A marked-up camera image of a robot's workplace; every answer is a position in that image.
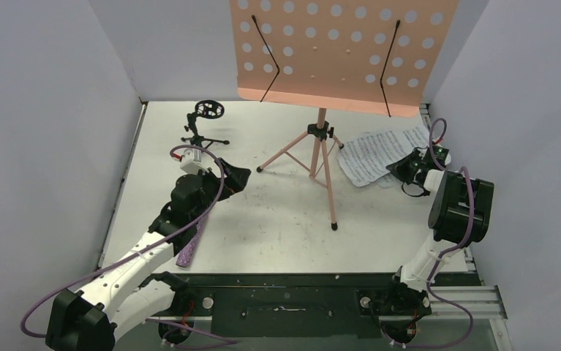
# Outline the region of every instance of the paper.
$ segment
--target paper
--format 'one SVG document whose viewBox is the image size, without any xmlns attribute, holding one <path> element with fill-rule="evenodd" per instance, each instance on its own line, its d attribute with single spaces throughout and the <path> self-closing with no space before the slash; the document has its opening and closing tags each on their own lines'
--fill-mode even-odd
<svg viewBox="0 0 561 351">
<path fill-rule="evenodd" d="M 353 185 L 365 186 L 390 173 L 386 166 L 427 145 L 429 131 L 424 126 L 385 128 L 360 134 L 344 143 L 336 159 Z"/>
</svg>

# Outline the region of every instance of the white floor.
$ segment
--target white floor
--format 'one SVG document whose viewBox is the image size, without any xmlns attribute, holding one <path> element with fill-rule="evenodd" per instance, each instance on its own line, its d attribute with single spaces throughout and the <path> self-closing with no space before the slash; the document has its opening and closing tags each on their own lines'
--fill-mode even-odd
<svg viewBox="0 0 561 351">
<path fill-rule="evenodd" d="M 104 264 L 127 253 L 170 200 L 183 175 L 168 151 L 181 144 L 186 114 L 194 102 L 150 102 L 110 230 Z M 316 122 L 317 109 L 259 102 L 224 102 L 224 117 L 197 125 L 206 137 L 229 139 L 211 151 L 237 167 L 252 170 L 247 188 L 213 209 L 192 266 L 174 260 L 159 271 L 189 273 L 379 273 L 394 272 L 418 250 L 431 230 L 431 197 L 411 198 L 400 188 L 376 184 L 357 188 L 335 155 L 331 173 L 339 229 L 330 228 L 327 194 L 288 156 L 263 173 L 255 168 Z M 412 126 L 419 118 L 328 111 L 341 140 L 385 126 Z M 307 165 L 313 138 L 291 150 Z M 325 181 L 323 170 L 318 178 Z M 467 271 L 462 254 L 444 271 Z"/>
</svg>

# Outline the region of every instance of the white wall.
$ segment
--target white wall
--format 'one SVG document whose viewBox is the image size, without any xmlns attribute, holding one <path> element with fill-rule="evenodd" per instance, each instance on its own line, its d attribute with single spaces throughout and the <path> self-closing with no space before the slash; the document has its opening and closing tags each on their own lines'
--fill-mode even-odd
<svg viewBox="0 0 561 351">
<path fill-rule="evenodd" d="M 561 1 L 490 0 L 432 107 L 454 164 L 496 184 L 473 250 L 516 350 L 561 350 Z"/>
<path fill-rule="evenodd" d="M 333 4 L 313 1 L 321 8 Z M 437 93 L 487 1 L 460 1 L 425 88 L 426 101 Z M 143 100 L 239 99 L 228 0 L 89 2 Z M 282 4 L 283 0 L 272 2 Z M 249 0 L 250 6 L 259 3 Z"/>
<path fill-rule="evenodd" d="M 139 113 L 87 1 L 0 0 L 0 350 L 44 350 L 22 313 L 96 265 Z"/>
</svg>

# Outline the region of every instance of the phone holder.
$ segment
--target phone holder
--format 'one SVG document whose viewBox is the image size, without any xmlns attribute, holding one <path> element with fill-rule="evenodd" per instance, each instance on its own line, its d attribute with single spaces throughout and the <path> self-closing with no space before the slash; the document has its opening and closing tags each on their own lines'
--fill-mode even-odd
<svg viewBox="0 0 561 351">
<path fill-rule="evenodd" d="M 213 143 L 230 144 L 229 140 L 210 139 L 199 135 L 198 128 L 196 127 L 196 118 L 218 119 L 224 115 L 224 111 L 224 106 L 217 101 L 203 100 L 197 102 L 194 112 L 187 114 L 187 125 L 184 126 L 186 132 L 192 131 L 194 135 L 191 137 L 182 137 L 181 141 L 189 141 L 190 145 L 200 146 L 201 148 L 209 148 Z"/>
</svg>

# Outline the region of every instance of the music stand tripod legs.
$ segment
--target music stand tripod legs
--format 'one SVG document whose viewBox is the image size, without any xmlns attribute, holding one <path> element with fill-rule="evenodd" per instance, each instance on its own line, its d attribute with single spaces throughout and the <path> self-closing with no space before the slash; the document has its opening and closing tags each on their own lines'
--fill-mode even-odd
<svg viewBox="0 0 561 351">
<path fill-rule="evenodd" d="M 319 109 L 319 116 L 317 118 L 316 124 L 309 124 L 306 128 L 306 131 L 301 133 L 294 141 L 288 143 L 284 148 L 278 151 L 275 155 L 273 155 L 270 159 L 268 159 L 265 163 L 261 166 L 257 167 L 257 172 L 261 173 L 263 169 L 269 166 L 273 161 L 275 161 L 278 157 L 283 154 L 289 156 L 293 161 L 297 162 L 298 165 L 302 166 L 308 173 L 309 177 L 317 182 L 317 184 L 321 185 L 322 187 L 328 190 L 328 202 L 330 205 L 330 219 L 331 219 L 331 226 L 332 230 L 338 229 L 338 223 L 336 222 L 336 210 L 334 209 L 334 193 L 332 192 L 332 178 L 330 176 L 330 162 L 329 162 L 329 155 L 334 149 L 334 146 L 338 144 L 339 148 L 343 148 L 344 145 L 341 143 L 339 138 L 334 135 L 334 128 L 330 127 L 329 122 L 325 120 L 325 112 L 327 110 L 325 108 Z M 295 156 L 293 156 L 289 150 L 295 146 L 297 143 L 302 141 L 308 135 L 315 136 L 315 146 L 312 149 L 312 161 L 310 162 L 310 168 L 308 168 L 304 163 L 298 160 Z M 328 136 L 334 139 L 334 144 L 328 151 L 328 144 L 326 143 Z M 323 155 L 323 163 L 319 168 L 317 168 L 317 163 L 319 161 L 319 150 Z M 317 174 L 321 171 L 321 167 L 325 172 L 325 183 L 317 180 Z"/>
</svg>

